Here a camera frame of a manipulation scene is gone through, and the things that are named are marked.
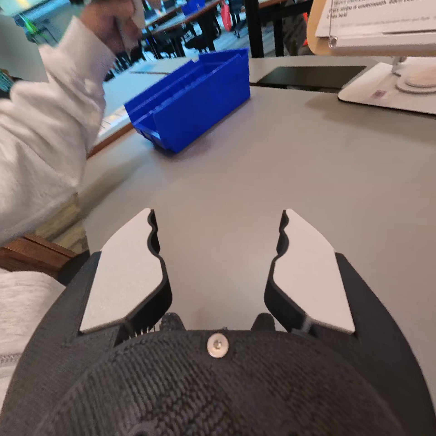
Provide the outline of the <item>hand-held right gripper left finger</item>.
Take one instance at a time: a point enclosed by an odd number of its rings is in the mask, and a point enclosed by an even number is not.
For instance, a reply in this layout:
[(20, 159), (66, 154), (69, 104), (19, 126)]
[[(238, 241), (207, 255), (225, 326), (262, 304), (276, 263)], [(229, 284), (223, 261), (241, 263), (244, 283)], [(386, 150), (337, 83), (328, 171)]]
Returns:
[(160, 256), (153, 209), (145, 208), (105, 243), (84, 310), (80, 331), (121, 325), (144, 334), (168, 311), (172, 292)]

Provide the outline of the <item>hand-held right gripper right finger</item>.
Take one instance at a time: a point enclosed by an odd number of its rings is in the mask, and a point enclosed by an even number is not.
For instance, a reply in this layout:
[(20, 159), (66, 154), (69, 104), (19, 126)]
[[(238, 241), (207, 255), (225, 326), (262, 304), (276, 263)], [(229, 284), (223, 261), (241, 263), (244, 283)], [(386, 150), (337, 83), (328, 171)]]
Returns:
[(355, 324), (336, 253), (328, 240), (285, 209), (264, 292), (268, 311), (288, 332), (321, 326), (347, 335)]

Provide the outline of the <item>blue plastic bin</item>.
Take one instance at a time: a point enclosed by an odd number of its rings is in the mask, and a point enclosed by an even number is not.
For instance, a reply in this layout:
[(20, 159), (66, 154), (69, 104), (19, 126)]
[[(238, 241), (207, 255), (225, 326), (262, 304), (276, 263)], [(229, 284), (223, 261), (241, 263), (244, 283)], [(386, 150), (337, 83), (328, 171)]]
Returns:
[(134, 129), (175, 154), (250, 99), (248, 48), (200, 54), (124, 104)]

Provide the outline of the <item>person's left forearm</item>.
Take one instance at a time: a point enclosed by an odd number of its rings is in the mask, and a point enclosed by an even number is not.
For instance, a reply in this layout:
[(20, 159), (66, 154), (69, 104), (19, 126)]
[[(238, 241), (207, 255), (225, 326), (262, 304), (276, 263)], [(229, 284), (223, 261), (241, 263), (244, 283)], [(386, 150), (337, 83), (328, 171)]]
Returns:
[(20, 81), (0, 104), (1, 244), (34, 231), (76, 193), (106, 108), (115, 55), (79, 18), (40, 54), (48, 82)]

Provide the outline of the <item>person's left hand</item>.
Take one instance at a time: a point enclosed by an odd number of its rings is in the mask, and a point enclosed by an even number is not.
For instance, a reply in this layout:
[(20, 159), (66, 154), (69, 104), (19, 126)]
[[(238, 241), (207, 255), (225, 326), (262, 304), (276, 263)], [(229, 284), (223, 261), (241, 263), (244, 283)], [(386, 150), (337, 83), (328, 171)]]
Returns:
[(114, 54), (138, 45), (142, 32), (133, 20), (136, 8), (131, 0), (91, 1), (80, 21)]

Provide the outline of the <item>office desks and chairs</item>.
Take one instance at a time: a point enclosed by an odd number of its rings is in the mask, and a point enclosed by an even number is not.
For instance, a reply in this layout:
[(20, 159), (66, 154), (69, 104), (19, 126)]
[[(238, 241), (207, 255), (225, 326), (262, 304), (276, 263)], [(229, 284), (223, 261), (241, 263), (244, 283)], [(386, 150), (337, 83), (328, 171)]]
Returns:
[[(232, 31), (240, 38), (247, 28), (244, 1), (226, 1), (230, 6)], [(264, 57), (297, 56), (307, 45), (307, 20), (313, 1), (259, 1)], [(220, 1), (182, 1), (180, 5), (146, 21), (140, 46), (157, 59), (162, 53), (169, 57), (185, 57), (186, 50), (199, 53), (222, 50), (215, 41), (225, 33)]]

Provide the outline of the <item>red bag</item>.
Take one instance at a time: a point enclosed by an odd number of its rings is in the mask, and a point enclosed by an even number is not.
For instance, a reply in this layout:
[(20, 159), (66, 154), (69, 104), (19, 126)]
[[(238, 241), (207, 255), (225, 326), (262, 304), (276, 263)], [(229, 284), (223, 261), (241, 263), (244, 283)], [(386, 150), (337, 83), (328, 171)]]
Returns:
[(221, 13), (221, 20), (222, 20), (223, 27), (227, 32), (230, 32), (232, 31), (232, 26), (233, 26), (230, 6), (225, 0), (222, 0), (220, 1), (220, 7), (221, 7), (220, 13)]

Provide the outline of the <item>wooden ceiling beam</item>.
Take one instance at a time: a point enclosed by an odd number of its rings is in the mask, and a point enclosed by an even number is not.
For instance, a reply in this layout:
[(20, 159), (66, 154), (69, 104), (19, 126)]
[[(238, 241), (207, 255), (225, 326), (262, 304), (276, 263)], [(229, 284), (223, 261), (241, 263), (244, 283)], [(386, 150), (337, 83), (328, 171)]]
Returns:
[(8, 272), (41, 272), (57, 279), (62, 267), (77, 254), (37, 235), (29, 234), (0, 247), (0, 267)]

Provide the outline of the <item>narrow laminated sheet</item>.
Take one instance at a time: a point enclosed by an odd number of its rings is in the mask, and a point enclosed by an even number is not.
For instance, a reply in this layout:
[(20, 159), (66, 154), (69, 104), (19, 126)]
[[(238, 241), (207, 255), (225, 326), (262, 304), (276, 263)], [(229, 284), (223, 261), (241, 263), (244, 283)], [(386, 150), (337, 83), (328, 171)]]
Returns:
[(130, 118), (125, 106), (120, 106), (102, 120), (98, 140), (102, 141), (103, 139), (106, 139), (130, 123)]

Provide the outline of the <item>person's light grey hoodie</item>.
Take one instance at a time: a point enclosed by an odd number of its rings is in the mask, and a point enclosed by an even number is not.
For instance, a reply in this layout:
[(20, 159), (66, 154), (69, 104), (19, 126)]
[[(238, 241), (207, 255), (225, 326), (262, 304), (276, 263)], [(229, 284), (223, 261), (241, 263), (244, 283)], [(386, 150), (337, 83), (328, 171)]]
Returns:
[(0, 274), (0, 404), (36, 327), (65, 286), (40, 272)]

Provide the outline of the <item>instruction sheet on stand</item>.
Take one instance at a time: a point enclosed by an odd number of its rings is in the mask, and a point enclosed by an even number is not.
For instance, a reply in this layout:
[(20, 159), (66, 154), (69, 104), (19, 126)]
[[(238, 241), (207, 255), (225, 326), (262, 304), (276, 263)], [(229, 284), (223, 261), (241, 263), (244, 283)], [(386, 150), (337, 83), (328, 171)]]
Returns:
[(424, 33), (360, 37), (315, 36), (326, 1), (313, 1), (308, 18), (310, 50), (327, 56), (387, 56), (339, 92), (343, 102), (390, 109), (436, 113), (436, 30)]

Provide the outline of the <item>printed instruction sheet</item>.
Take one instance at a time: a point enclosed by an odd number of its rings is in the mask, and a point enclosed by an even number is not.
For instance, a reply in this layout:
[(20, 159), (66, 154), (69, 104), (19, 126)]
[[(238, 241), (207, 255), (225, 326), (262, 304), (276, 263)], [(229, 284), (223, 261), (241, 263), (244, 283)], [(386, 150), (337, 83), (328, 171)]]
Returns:
[(360, 37), (435, 31), (434, 0), (326, 1), (315, 36)]

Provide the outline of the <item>black steel post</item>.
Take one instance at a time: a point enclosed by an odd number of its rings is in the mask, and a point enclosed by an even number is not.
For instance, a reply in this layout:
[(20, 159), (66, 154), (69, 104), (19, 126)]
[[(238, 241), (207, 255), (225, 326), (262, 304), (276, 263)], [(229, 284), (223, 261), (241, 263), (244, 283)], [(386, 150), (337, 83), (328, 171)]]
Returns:
[(258, 0), (245, 0), (248, 38), (252, 58), (263, 58), (263, 35)]

